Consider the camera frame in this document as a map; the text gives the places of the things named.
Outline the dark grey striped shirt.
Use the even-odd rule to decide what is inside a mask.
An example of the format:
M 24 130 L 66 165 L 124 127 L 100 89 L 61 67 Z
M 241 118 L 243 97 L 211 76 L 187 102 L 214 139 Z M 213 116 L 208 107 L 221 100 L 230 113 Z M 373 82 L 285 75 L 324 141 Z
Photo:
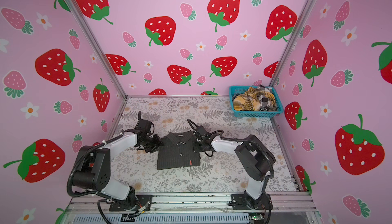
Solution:
M 194 152 L 193 143 L 197 138 L 193 132 L 168 133 L 161 139 L 157 170 L 200 166 L 200 153 Z

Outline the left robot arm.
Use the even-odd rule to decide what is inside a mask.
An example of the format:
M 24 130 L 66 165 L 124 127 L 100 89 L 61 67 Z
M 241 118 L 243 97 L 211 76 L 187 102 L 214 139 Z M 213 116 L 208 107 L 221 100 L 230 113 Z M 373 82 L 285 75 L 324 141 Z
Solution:
M 133 209 L 138 202 L 135 189 L 111 177 L 111 161 L 132 147 L 147 153 L 156 152 L 163 143 L 154 132 L 152 122 L 139 118 L 135 128 L 121 130 L 118 136 L 98 145 L 82 147 L 67 180 L 68 195 L 97 195 L 125 210 Z

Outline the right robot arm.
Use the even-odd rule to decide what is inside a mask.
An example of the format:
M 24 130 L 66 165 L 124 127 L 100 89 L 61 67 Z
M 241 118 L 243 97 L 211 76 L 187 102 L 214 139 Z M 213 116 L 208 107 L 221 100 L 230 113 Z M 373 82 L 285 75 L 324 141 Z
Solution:
M 228 204 L 234 210 L 273 210 L 271 196 L 266 193 L 268 181 L 275 176 L 274 155 L 254 135 L 245 139 L 227 138 L 223 131 L 207 132 L 203 126 L 190 123 L 197 138 L 195 152 L 226 152 L 236 155 L 249 176 L 243 194 L 232 194 Z

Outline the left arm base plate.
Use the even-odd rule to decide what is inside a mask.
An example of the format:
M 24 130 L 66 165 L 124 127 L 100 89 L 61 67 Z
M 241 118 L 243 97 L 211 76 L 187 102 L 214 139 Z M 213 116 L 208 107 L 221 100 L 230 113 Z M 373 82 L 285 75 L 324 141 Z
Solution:
M 153 196 L 150 194 L 137 194 L 126 200 L 114 200 L 110 204 L 110 212 L 130 211 L 136 212 L 142 209 L 142 212 L 149 211 Z

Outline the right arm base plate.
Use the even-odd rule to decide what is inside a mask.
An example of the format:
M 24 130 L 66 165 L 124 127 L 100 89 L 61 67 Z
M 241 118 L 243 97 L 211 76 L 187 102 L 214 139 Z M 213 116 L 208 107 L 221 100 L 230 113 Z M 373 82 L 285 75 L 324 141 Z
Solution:
M 258 199 L 253 199 L 247 193 L 232 194 L 231 202 L 233 210 L 273 210 L 271 196 L 263 193 Z

